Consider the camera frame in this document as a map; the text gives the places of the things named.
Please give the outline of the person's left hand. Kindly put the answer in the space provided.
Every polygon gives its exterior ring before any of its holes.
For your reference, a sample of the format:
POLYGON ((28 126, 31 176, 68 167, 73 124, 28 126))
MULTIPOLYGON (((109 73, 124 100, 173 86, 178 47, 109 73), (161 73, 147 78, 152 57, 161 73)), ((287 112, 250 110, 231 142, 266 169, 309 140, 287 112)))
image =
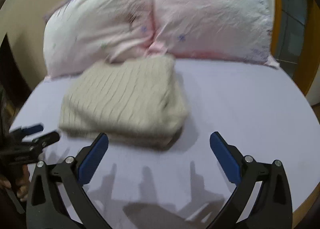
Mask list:
MULTIPOLYGON (((21 166, 22 175, 19 176, 15 181, 15 186, 17 187, 16 195, 20 199, 20 202, 25 202, 28 198, 28 191, 30 186, 30 173, 27 165, 21 166)), ((11 189, 10 181, 1 175, 1 188, 11 189)))

